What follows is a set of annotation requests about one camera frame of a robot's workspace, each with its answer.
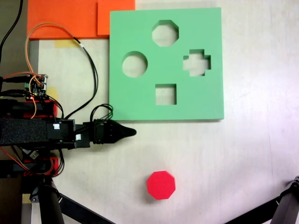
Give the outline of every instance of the orange foam board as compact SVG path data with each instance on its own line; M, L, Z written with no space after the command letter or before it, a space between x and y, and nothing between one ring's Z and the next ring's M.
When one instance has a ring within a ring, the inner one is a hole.
M135 0L98 0L98 37L109 38L110 12L135 10Z
M28 0L27 33L42 22L65 26L77 38L97 38L98 0ZM31 40L69 39L61 28L46 26L32 33Z

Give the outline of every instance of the green foam board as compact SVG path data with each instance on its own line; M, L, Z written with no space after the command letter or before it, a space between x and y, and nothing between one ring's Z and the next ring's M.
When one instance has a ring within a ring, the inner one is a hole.
M168 22L178 29L178 39L160 47L152 32ZM129 77L122 70L132 52L147 60L140 77ZM183 70L183 59L192 52L210 58L204 76L192 77ZM160 85L176 86L175 105L156 105ZM223 119L221 9L111 12L109 88L114 120Z

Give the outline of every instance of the white label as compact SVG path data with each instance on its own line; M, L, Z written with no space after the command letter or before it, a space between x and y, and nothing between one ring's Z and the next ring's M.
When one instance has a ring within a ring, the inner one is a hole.
M54 130L59 130L60 129L60 124L53 124Z
M81 140L81 134L76 134L76 141Z

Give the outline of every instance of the yellow tape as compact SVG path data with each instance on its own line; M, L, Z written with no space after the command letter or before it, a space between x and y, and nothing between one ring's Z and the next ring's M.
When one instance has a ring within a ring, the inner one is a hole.
M54 47L55 48L78 48L80 46L75 40L71 39L71 40L54 40Z
M47 95L53 97L55 100L58 100L58 93L56 87L47 87Z
M22 203L23 204L31 204L31 201L30 201L30 194L23 194L22 195Z

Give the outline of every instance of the red octagon block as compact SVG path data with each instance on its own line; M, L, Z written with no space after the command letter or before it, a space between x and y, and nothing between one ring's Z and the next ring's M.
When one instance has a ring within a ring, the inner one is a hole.
M156 200L168 199L176 189L174 177L167 171L154 172L146 183L148 193Z

